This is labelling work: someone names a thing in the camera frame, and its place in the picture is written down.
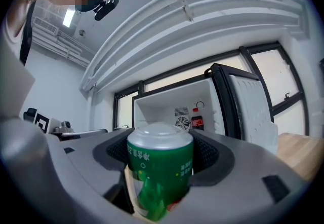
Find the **black window frame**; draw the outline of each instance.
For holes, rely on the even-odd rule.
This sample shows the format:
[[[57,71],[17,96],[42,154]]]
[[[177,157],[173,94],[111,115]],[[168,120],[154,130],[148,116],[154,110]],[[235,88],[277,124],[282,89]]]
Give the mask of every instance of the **black window frame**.
[[[296,93],[295,95],[292,95],[291,97],[287,97],[283,102],[281,102],[275,106],[272,106],[270,94],[267,89],[266,83],[262,77],[262,74],[261,74],[257,64],[255,63],[255,61],[252,57],[253,54],[267,52],[270,50],[278,50],[279,51],[283,60],[286,61],[286,63],[290,66],[290,70],[293,74],[294,80],[298,87],[298,93]],[[115,93],[114,104],[113,104],[113,129],[115,130],[117,128],[117,124],[118,124],[118,101],[119,101],[119,99],[121,99],[127,95],[130,95],[134,92],[137,92],[137,91],[138,91],[138,97],[144,97],[144,96],[156,93],[156,92],[160,92],[161,90],[164,90],[165,88],[169,88],[170,86],[173,86],[173,85],[177,86],[177,85],[179,85],[179,83],[182,84],[183,82],[190,80],[190,79],[182,80],[181,82],[168,85],[168,87],[161,87],[157,90],[145,92],[145,85],[147,85],[147,84],[151,84],[151,83],[159,81],[161,79],[173,76],[175,74],[178,74],[178,73],[211,63],[211,62],[234,57],[237,55],[241,55],[243,57],[247,66],[249,67],[251,73],[255,74],[259,78],[259,80],[263,86],[266,98],[267,98],[271,121],[274,122],[275,115],[281,113],[282,111],[286,110],[287,108],[291,107],[296,102],[301,100],[303,103],[303,107],[304,107],[304,117],[305,117],[305,133],[304,134],[309,135],[309,116],[308,116],[308,107],[307,107],[305,92],[304,92],[302,83],[301,83],[300,78],[297,74],[294,64],[292,63],[290,57],[288,56],[288,54],[286,53],[286,51],[284,50],[284,48],[282,47],[282,45],[280,44],[279,41],[266,43],[266,44],[260,44],[260,45],[254,45],[254,46],[249,46],[249,47],[240,46],[238,49],[227,51],[227,52],[220,53],[220,54],[213,55],[213,56],[209,56],[209,57],[185,64],[185,65],[176,67],[176,68],[168,70],[166,72],[160,73],[160,74],[150,77],[146,80],[139,81],[138,83],[136,83],[136,84],[120,91],[120,92]],[[134,127],[133,108],[131,108],[131,110],[132,110],[132,127]]]
[[[251,69],[253,69],[254,73],[260,78],[260,81],[261,81],[262,85],[264,83],[264,86],[263,86],[264,89],[266,88],[264,79],[263,79],[262,74],[261,74],[260,70],[258,69],[256,63],[253,60],[252,55],[267,52],[267,51],[270,51],[270,50],[278,50],[278,52],[281,55],[282,59],[290,67],[290,71],[292,72],[293,78],[294,78],[295,83],[297,85],[298,92],[296,94],[290,96],[290,97],[286,97],[284,101],[282,101],[281,103],[276,104],[274,106],[272,106],[272,102],[271,102],[271,99],[270,99],[269,92],[266,92],[266,96],[267,96],[267,93],[269,95],[269,100],[268,100],[269,108],[270,108],[270,105],[271,105],[271,107],[272,107],[272,115],[274,117],[277,114],[279,114],[279,113],[283,112],[284,110],[288,109],[289,107],[293,106],[296,102],[301,100],[302,103],[303,103],[304,118],[305,118],[305,133],[304,133],[304,135],[309,136],[309,115],[308,115],[308,106],[307,106],[307,101],[306,101],[304,88],[303,88],[303,85],[301,83],[301,80],[299,78],[299,75],[298,75],[298,73],[296,71],[296,68],[295,68],[293,62],[291,61],[289,55],[284,50],[284,48],[282,47],[280,42],[276,41],[276,42],[268,43],[268,44],[255,45],[255,46],[250,46],[250,47],[240,47],[240,50],[242,50],[242,52],[246,56],[246,60],[249,60],[249,61],[252,60],[253,61],[251,63],[251,67],[252,67]]]

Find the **ceiling light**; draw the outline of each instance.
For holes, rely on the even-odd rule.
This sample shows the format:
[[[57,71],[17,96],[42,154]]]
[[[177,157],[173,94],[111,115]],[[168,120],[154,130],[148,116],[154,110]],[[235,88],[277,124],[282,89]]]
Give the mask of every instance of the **ceiling light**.
[[[75,13],[75,10],[67,9],[65,17],[64,17],[64,21],[63,21],[64,26],[70,27],[74,13]]]

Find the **white wall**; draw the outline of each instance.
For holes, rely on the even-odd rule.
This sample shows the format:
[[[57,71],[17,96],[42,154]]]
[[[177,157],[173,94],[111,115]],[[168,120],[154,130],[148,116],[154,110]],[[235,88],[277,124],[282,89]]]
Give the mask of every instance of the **white wall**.
[[[106,129],[112,131],[112,111],[114,93],[103,91],[94,94],[91,111],[91,129]]]
[[[75,132],[85,131],[87,100],[78,89],[84,69],[34,43],[26,68],[34,76],[35,83],[23,104],[20,117],[23,118],[23,113],[32,107],[48,117],[70,121]]]

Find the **wire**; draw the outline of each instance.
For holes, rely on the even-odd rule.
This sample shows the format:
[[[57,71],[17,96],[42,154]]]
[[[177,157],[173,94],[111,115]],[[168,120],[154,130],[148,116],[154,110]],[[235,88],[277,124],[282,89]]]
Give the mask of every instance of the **wire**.
[[[205,107],[205,104],[202,101],[199,101],[199,102],[196,103],[196,108],[198,108],[198,103],[200,103],[200,102],[204,105],[203,106],[203,108],[204,108]]]

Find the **wooden table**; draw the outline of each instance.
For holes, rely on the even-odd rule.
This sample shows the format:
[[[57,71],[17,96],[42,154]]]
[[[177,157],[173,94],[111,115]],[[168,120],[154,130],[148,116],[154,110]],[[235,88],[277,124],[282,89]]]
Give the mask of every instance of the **wooden table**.
[[[305,180],[312,180],[324,155],[324,138],[283,133],[278,137],[277,156]]]

